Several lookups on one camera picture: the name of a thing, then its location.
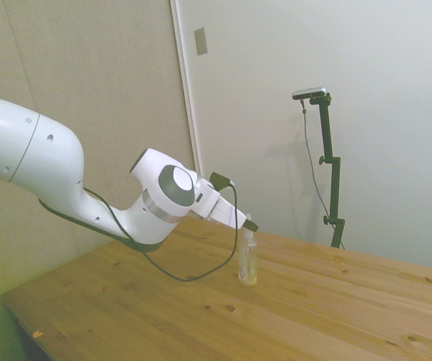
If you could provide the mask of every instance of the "wood grain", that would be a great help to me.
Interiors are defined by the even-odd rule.
[[[2,296],[54,360],[432,361],[432,268],[256,233],[180,283],[112,242]],[[187,217],[152,253],[182,278],[230,254],[234,231]]]

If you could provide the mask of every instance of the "clear bottle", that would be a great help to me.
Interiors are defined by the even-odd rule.
[[[239,243],[239,279],[246,286],[252,286],[258,280],[258,252],[254,232],[243,229]]]

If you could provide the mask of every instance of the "light switch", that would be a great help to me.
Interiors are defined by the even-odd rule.
[[[195,38],[195,48],[198,51],[198,55],[207,53],[206,32],[204,28],[195,30],[194,38]]]

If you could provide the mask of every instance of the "black metal stand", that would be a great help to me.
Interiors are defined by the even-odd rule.
[[[329,206],[329,218],[324,216],[324,224],[334,225],[333,240],[331,247],[339,248],[341,238],[343,237],[343,230],[345,220],[338,218],[337,209],[339,207],[339,182],[341,170],[341,158],[333,156],[333,147],[331,141],[331,128],[329,126],[329,110],[331,105],[331,94],[327,93],[325,96],[318,98],[311,98],[310,104],[319,105],[319,113],[321,115],[321,128],[322,128],[322,143],[324,146],[324,156],[319,159],[319,164],[330,163],[332,164],[331,175],[331,204]]]

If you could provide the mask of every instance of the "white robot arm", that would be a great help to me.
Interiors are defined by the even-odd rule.
[[[66,126],[0,99],[0,179],[34,193],[54,214],[137,249],[105,203],[83,188],[83,150]],[[235,228],[235,209],[211,183],[154,149],[145,150],[130,175],[143,192],[129,208],[110,207],[138,247],[155,250],[189,211]],[[237,212],[237,228],[246,216]]]

